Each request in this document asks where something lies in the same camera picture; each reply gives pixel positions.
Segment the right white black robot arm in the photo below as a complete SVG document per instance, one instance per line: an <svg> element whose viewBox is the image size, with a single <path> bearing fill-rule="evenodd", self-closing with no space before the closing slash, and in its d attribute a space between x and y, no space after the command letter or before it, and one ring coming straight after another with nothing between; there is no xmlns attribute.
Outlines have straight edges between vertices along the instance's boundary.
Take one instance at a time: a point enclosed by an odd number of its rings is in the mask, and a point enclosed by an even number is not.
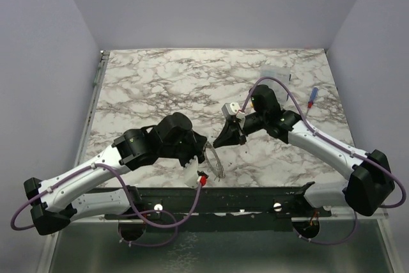
<svg viewBox="0 0 409 273"><path fill-rule="evenodd" d="M308 216L324 206L349 206L360 215L371 216L382 207L395 188L383 152L359 150L320 132L300 114L283 109L274 91L265 84L254 88L250 100L254 108L251 114L245 114L235 102L223 105L226 122L213 142L214 148L243 145L247 136L264 130L270 137L301 148L334 168L343 179L306 184L302 195L293 201L298 215Z"/></svg>

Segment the perforated metal ring disc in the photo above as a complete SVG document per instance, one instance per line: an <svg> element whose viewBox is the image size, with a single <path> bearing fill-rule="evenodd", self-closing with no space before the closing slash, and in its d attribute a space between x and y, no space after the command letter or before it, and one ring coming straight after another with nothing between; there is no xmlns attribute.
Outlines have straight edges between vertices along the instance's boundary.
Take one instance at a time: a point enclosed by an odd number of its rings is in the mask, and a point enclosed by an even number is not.
<svg viewBox="0 0 409 273"><path fill-rule="evenodd" d="M225 177L224 166L213 145L207 141L204 148L205 161L210 171L215 175L215 179L220 181Z"/></svg>

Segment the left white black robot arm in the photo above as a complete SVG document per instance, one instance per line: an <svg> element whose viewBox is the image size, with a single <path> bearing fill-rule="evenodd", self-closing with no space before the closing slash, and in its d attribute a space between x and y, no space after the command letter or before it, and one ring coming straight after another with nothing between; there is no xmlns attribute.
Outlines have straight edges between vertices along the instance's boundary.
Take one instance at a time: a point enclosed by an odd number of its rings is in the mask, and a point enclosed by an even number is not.
<svg viewBox="0 0 409 273"><path fill-rule="evenodd" d="M131 196L125 184L112 192L92 190L111 178L120 179L151 166L158 159L178 160L186 186L200 189L207 177L198 170L205 160L206 142L207 138L195 132L182 113L168 115L157 125L129 129L79 166L48 180L30 178L24 182L33 226L39 235L50 235L84 217L137 217L141 202Z"/></svg>

